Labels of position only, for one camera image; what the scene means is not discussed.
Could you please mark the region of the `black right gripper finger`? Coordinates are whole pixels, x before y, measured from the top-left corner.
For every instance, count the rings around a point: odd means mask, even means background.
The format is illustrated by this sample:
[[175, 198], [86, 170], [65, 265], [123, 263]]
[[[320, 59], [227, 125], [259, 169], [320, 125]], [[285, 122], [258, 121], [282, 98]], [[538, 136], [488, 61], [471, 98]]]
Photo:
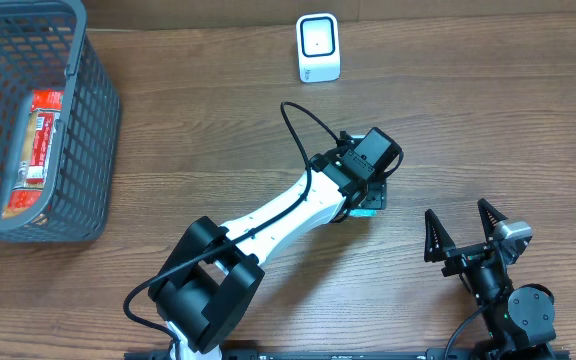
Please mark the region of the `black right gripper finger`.
[[433, 263], [445, 261], [450, 257], [450, 253], [456, 250], [455, 243], [432, 209], [426, 210], [424, 216], [426, 230], [424, 261]]
[[491, 205], [485, 198], [481, 198], [477, 202], [479, 215], [481, 218], [484, 235], [486, 239], [493, 236], [495, 226], [502, 221], [507, 220], [507, 217], [499, 212], [493, 205]]

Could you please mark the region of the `long orange cracker pack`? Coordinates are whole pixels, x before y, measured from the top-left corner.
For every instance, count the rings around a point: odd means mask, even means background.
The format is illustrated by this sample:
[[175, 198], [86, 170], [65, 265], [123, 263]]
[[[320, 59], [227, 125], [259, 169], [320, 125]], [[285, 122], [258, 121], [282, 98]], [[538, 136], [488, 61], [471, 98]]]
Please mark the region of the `long orange cracker pack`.
[[17, 177], [3, 218], [15, 217], [28, 210], [43, 192], [63, 95], [63, 91], [52, 89], [33, 91]]

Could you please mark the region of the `teal snack packet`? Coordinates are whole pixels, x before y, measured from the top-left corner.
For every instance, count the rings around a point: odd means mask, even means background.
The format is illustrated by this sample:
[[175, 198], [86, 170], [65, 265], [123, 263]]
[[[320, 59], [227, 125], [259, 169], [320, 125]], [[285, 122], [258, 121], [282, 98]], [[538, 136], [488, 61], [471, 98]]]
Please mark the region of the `teal snack packet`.
[[373, 209], [352, 209], [349, 211], [349, 216], [354, 218], [368, 218], [376, 215], [377, 211]]

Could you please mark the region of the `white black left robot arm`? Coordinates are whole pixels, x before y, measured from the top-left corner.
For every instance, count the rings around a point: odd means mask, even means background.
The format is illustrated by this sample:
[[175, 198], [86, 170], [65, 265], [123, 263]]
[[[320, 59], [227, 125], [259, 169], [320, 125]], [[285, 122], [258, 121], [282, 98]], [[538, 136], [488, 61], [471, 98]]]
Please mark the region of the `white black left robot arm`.
[[387, 179], [389, 156], [348, 150], [316, 155], [284, 193], [221, 225], [194, 221], [148, 287], [171, 334], [171, 359], [218, 359], [243, 318], [263, 266], [295, 239], [359, 208]]

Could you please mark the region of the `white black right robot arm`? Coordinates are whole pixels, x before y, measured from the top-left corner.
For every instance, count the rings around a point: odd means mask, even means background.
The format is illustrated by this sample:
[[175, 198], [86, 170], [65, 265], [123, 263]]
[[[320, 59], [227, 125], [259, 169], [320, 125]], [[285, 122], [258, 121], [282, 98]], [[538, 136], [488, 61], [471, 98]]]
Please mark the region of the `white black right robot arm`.
[[[568, 359], [567, 352], [556, 352], [551, 346], [556, 339], [553, 293], [541, 284], [516, 288], [508, 273], [532, 240], [532, 227], [509, 219], [484, 198], [477, 206], [485, 239], [466, 247], [455, 244], [433, 210], [424, 214], [424, 260], [443, 263], [442, 275], [458, 276], [477, 305], [454, 330], [441, 357]], [[477, 317], [483, 319], [489, 338], [471, 349], [456, 350], [458, 337]]]

